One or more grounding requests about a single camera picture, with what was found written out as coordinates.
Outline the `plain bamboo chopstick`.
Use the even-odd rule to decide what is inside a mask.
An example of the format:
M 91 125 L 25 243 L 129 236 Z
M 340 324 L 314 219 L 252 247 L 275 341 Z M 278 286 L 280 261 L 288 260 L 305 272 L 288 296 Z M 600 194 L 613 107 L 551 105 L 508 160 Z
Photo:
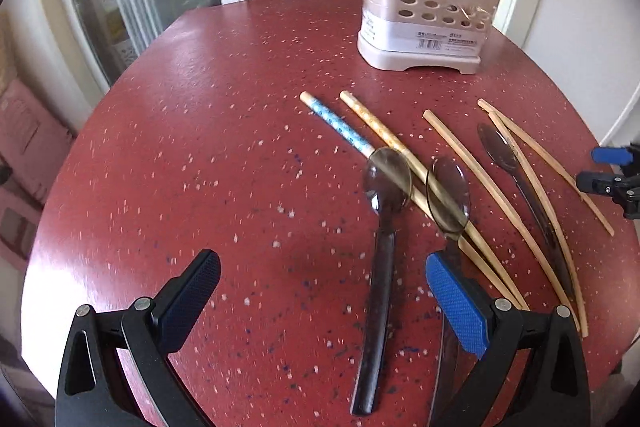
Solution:
M 448 145 L 454 150 L 460 159 L 465 163 L 466 167 L 468 167 L 474 176 L 477 177 L 477 180 L 480 181 L 485 188 L 488 194 L 492 197 L 492 199 L 497 203 L 503 213 L 506 215 L 508 220 L 511 222 L 511 225 L 516 228 L 516 231 L 520 233 L 523 237 L 525 243 L 529 247 L 529 249 L 534 254 L 536 260 L 541 266 L 541 269 L 544 270 L 544 274 L 547 275 L 549 282 L 552 285 L 552 288 L 555 291 L 555 294 L 559 297 L 563 306 L 566 306 L 570 309 L 570 312 L 573 313 L 574 321 L 578 327 L 578 331 L 586 337 L 588 334 L 588 325 L 587 323 L 580 318 L 579 314 L 575 313 L 572 304 L 570 303 L 570 298 L 568 298 L 567 293 L 564 291 L 558 277 L 553 272 L 550 263 L 544 257 L 541 248 L 533 238 L 532 233 L 528 231 L 526 225 L 520 215 L 516 212 L 513 205 L 508 201 L 506 195 L 504 195 L 503 191 L 500 190 L 496 182 L 491 179 L 489 174 L 486 172 L 484 167 L 480 165 L 477 159 L 471 154 L 471 152 L 460 142 L 460 140 L 448 129 L 446 124 L 444 124 L 432 111 L 431 109 L 425 109 L 423 112 L 423 118 L 432 126 L 434 130 L 438 132 L 438 134 L 444 139 Z
M 506 126 L 506 129 L 512 131 L 518 139 L 524 142 L 529 148 L 531 148 L 543 161 L 545 161 L 549 167 L 551 167 L 557 174 L 562 176 L 564 181 L 574 190 L 574 192 L 580 197 L 580 199 L 588 206 L 588 208 L 593 213 L 593 216 L 596 217 L 605 231 L 608 232 L 611 236 L 615 235 L 614 228 L 612 227 L 610 221 L 605 218 L 605 215 L 598 208 L 598 206 L 593 202 L 590 196 L 585 193 L 582 193 L 578 190 L 577 184 L 574 178 L 570 175 L 570 173 L 564 168 L 564 166 L 557 161 L 542 145 L 540 145 L 534 138 L 532 138 L 524 129 L 522 129 L 518 124 L 500 112 L 499 109 L 496 109 L 495 106 L 492 106 L 488 103 L 484 98 L 479 98 L 477 100 L 477 105 L 480 106 L 481 109 L 484 110 L 485 113 L 495 113 L 502 123 Z
M 532 212 L 537 225 L 546 241 L 553 273 L 558 277 L 565 294 L 573 298 L 578 313 L 580 332 L 586 338 L 589 324 L 582 286 L 580 286 L 574 258 L 561 228 L 558 216 L 550 202 L 549 196 L 542 187 L 532 165 L 518 146 L 509 129 L 495 110 L 488 110 L 487 115 L 495 127 L 490 139 L 494 151 L 487 150 L 492 161 L 512 176 L 521 191 L 525 202 Z

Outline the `dark translucent plastic spoon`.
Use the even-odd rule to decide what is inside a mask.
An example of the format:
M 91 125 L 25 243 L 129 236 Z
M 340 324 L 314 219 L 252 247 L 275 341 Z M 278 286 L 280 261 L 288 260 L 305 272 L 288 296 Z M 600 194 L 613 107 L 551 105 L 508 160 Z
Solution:
M 407 205 L 412 174 L 405 157 L 391 147 L 381 147 L 369 157 L 363 188 L 378 216 L 366 326 L 350 413 L 368 416 L 375 407 L 382 373 L 396 248 L 395 218 Z

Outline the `orange patterned bamboo chopstick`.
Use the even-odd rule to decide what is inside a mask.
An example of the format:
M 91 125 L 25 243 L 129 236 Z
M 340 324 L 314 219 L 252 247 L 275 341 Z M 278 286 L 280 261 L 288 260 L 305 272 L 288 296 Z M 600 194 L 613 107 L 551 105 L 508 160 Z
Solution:
M 343 90 L 340 99 L 379 137 L 383 142 L 397 150 L 405 157 L 412 172 L 422 182 L 426 180 L 427 168 L 414 155 L 408 147 L 402 143 L 385 124 L 375 117 L 366 106 L 364 106 L 355 95 Z M 506 269 L 495 255 L 494 251 L 485 241 L 482 234 L 477 231 L 475 225 L 469 221 L 457 239 L 457 245 L 462 253 L 480 270 L 480 273 L 494 286 L 499 294 L 511 301 L 520 310 L 529 310 L 525 298 L 518 290 Z

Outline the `pink plastic stool stack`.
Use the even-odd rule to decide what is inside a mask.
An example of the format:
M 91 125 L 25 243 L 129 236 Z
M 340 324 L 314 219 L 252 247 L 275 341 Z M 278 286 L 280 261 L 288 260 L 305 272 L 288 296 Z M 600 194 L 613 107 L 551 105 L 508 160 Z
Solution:
M 1 214 L 39 225 L 44 204 L 74 142 L 21 80 L 1 93 L 1 161 L 11 169 L 1 183 Z

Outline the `blue patterned bamboo chopstick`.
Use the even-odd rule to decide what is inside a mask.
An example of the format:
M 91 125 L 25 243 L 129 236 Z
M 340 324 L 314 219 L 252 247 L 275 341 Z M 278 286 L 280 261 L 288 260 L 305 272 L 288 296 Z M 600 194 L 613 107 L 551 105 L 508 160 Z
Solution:
M 299 100 L 302 101 L 312 113 L 315 113 L 341 135 L 353 148 L 356 148 L 365 158 L 369 158 L 374 153 L 374 147 L 366 139 L 363 139 L 356 130 L 352 129 L 349 124 L 346 124 L 346 122 L 338 117 L 328 106 L 321 103 L 318 98 L 315 98 L 307 91 L 303 91 L 299 95 Z

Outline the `pink plastic utensil holder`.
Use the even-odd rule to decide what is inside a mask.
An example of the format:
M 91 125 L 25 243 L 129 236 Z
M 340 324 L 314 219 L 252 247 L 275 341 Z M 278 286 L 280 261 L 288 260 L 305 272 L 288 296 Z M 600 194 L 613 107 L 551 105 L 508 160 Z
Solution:
M 471 75 L 500 0 L 363 0 L 357 36 L 370 66 L 403 72 L 443 67 Z

